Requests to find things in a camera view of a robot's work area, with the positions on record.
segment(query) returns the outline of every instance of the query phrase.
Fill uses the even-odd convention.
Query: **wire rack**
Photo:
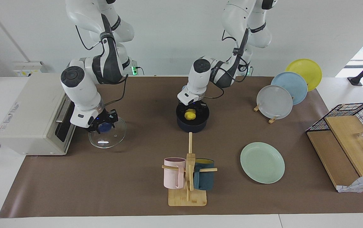
[[[360,122],[363,124],[363,103],[357,104],[341,104],[337,105],[324,117],[308,128],[309,131],[328,131],[330,130],[328,124],[325,121],[326,117],[341,117],[341,116],[357,116]]]

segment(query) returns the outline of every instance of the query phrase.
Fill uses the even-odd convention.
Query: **yellow object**
[[[184,118],[188,121],[194,120],[196,118],[196,110],[187,109],[184,113]]]
[[[301,58],[290,63],[286,71],[297,73],[307,82],[308,92],[315,89],[322,79],[319,65],[311,59]]]

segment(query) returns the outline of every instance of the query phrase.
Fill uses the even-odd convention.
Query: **black pot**
[[[184,118],[184,113],[189,108],[193,108],[196,110],[196,118],[190,121]],[[207,120],[209,118],[209,108],[207,107],[206,103],[201,101],[198,101],[198,104],[191,104],[188,106],[179,104],[176,108],[176,116],[177,125],[183,131],[197,133],[206,127]]]

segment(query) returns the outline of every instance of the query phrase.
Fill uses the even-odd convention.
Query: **mug handle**
[[[177,175],[179,178],[179,181],[176,184],[176,188],[179,188],[179,186],[182,186],[184,184],[184,167],[183,166],[176,166],[179,168],[179,174]]]
[[[196,172],[194,172],[194,178],[193,178],[194,186],[197,186],[196,189],[199,189],[200,187],[200,169],[197,169]]]

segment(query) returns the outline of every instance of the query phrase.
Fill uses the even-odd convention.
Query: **dish rack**
[[[306,132],[338,191],[363,177],[363,103],[337,105]]]
[[[307,132],[310,131],[328,131],[330,130],[325,118],[326,117],[342,117],[342,116],[356,116],[363,124],[363,103],[356,104],[341,104],[337,105],[312,127],[308,128]]]

